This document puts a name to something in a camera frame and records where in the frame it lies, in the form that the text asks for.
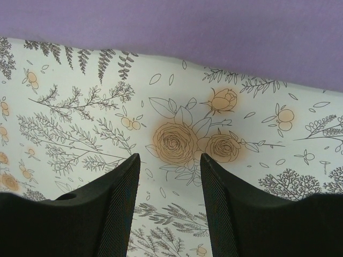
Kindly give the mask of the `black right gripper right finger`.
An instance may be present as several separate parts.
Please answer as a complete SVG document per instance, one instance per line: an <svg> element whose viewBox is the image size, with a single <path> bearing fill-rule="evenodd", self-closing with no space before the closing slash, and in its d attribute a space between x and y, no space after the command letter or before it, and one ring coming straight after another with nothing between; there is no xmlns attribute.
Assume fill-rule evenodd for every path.
<svg viewBox="0 0 343 257"><path fill-rule="evenodd" d="M213 256L342 256L342 195L286 200L207 154L200 171Z"/></svg>

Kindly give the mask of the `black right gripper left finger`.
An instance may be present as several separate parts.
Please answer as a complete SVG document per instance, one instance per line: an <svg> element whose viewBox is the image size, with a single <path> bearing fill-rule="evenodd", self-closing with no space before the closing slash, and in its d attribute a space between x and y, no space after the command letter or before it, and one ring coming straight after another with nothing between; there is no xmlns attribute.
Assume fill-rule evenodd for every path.
<svg viewBox="0 0 343 257"><path fill-rule="evenodd" d="M140 176L133 154L55 200L1 194L1 256L126 256Z"/></svg>

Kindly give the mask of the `purple t shirt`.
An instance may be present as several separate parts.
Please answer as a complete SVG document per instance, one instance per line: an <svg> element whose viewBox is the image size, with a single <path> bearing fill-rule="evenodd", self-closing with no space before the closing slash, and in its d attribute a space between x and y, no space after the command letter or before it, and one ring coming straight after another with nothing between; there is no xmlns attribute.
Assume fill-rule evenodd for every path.
<svg viewBox="0 0 343 257"><path fill-rule="evenodd" d="M342 1L1 1L1 35L342 91Z"/></svg>

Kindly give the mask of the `floral patterned table mat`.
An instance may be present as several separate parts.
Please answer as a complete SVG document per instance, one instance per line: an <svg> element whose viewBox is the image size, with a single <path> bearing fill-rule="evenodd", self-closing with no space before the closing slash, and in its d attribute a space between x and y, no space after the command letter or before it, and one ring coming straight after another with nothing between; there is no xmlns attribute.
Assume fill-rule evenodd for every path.
<svg viewBox="0 0 343 257"><path fill-rule="evenodd" d="M131 154L129 256L211 256L208 153L288 200L342 193L342 94L120 50L1 38L1 190L39 201Z"/></svg>

